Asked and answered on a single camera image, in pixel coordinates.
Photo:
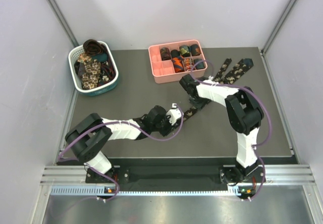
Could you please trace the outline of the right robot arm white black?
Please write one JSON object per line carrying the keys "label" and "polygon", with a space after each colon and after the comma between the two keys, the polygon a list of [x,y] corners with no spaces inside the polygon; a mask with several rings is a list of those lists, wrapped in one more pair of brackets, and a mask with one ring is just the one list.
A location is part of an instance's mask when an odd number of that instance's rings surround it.
{"label": "right robot arm white black", "polygon": [[257,168],[255,149],[264,117],[260,104],[250,94],[251,90],[247,87],[224,86],[204,78],[195,80],[189,74],[181,78],[180,85],[190,96],[195,108],[202,109],[209,102],[219,103],[226,108],[229,123],[237,134],[235,181],[248,181]]}

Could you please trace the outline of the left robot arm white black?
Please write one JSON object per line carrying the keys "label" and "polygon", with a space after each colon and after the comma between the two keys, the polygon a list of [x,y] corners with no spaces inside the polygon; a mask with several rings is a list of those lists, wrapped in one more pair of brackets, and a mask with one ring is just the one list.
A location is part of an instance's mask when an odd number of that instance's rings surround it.
{"label": "left robot arm white black", "polygon": [[79,162],[96,170],[102,181],[109,182],[114,169],[101,151],[108,141],[153,138],[154,132],[166,136],[183,120],[184,114],[176,104],[169,111],[156,105],[149,113],[129,120],[109,120],[92,113],[65,135],[65,141]]}

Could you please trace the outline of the black gold floral tie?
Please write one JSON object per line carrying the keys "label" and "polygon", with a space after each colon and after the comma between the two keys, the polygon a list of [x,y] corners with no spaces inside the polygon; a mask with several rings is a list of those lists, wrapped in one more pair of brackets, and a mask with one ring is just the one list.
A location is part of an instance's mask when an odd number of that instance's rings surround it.
{"label": "black gold floral tie", "polygon": [[[232,59],[226,59],[217,74],[214,77],[214,81],[220,84],[234,84],[237,80],[239,80],[244,74],[246,74],[252,67],[253,61],[252,59],[241,59],[237,64],[235,64],[232,69],[228,73],[225,74],[229,65],[231,64]],[[191,118],[197,112],[199,112],[202,108],[204,108],[207,104],[211,102],[209,99],[194,99],[193,96],[189,98],[192,106],[184,112],[184,121]]]}

